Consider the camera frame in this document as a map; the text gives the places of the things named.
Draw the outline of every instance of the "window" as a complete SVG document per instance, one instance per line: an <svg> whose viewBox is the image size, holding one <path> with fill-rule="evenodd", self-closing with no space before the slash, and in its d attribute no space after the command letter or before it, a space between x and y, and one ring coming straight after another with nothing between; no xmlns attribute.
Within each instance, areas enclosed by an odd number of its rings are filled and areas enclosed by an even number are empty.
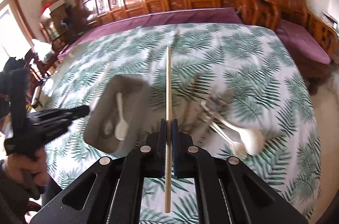
<svg viewBox="0 0 339 224"><path fill-rule="evenodd" d="M31 49L21 21L17 0L0 0L0 71L9 57L24 58Z"/></svg>

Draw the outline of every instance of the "hand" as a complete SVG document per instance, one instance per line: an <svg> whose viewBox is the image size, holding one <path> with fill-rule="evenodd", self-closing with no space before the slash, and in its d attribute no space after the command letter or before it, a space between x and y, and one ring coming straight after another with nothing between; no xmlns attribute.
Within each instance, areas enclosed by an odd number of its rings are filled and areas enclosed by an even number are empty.
<svg viewBox="0 0 339 224"><path fill-rule="evenodd" d="M5 160L5 173L15 182L22 184L24 178L20 169L27 169L30 173L36 174L34 176L34 183L38 186L46 185L49 181L47 173L46 152L44 148L38 149L34 153L36 161L29 159L25 155L11 154Z"/></svg>

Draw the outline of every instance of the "silver screw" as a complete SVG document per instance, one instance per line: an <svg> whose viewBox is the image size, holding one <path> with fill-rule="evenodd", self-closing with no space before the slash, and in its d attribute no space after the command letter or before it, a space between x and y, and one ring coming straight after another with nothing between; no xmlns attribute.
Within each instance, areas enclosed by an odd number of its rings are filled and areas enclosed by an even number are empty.
<svg viewBox="0 0 339 224"><path fill-rule="evenodd" d="M109 157L102 157L99 160L99 163L102 165L108 165L111 162L111 159Z"/></svg>
<svg viewBox="0 0 339 224"><path fill-rule="evenodd" d="M187 150L190 153L197 153L199 151L199 148L197 148L196 146L190 146Z"/></svg>
<svg viewBox="0 0 339 224"><path fill-rule="evenodd" d="M150 146L142 146L140 148L140 151L143 152L143 153L148 153L148 152L150 152L150 150L151 150Z"/></svg>
<svg viewBox="0 0 339 224"><path fill-rule="evenodd" d="M237 165L239 164L239 159L237 157L230 157L228 159L228 162L231 164L231 165Z"/></svg>

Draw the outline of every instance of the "leaf print tablecloth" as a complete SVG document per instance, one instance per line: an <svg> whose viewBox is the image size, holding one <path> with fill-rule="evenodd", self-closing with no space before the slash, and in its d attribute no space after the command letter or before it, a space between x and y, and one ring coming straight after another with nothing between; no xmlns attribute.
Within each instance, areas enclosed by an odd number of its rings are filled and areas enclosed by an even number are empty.
<svg viewBox="0 0 339 224"><path fill-rule="evenodd" d="M151 106L138 136L137 144L142 144L165 117L165 52L170 46L179 129L213 156L231 156L228 144L198 118L201 100L211 92L227 98L230 105L221 114L240 127L259 129L267 140L261 154L244 162L311 217L319 190L320 141L303 79L273 31L239 24L164 25L104 36L87 45L56 82L47 108L90 104L115 75L144 74ZM62 188L105 155L83 141L87 121L74 121L67 134L46 146L49 173ZM162 213L163 193L164 179L145 179L140 223L198 223L192 179L172 178L170 214Z"/></svg>

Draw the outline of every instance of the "dark sleeve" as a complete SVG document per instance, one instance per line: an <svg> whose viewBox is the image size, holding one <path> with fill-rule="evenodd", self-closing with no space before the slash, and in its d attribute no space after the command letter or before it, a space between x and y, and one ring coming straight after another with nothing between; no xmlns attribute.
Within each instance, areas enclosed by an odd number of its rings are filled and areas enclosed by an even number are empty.
<svg viewBox="0 0 339 224"><path fill-rule="evenodd" d="M4 161L0 161L0 218L16 216L22 219L26 214L29 192L24 190L18 183L10 179L3 171Z"/></svg>

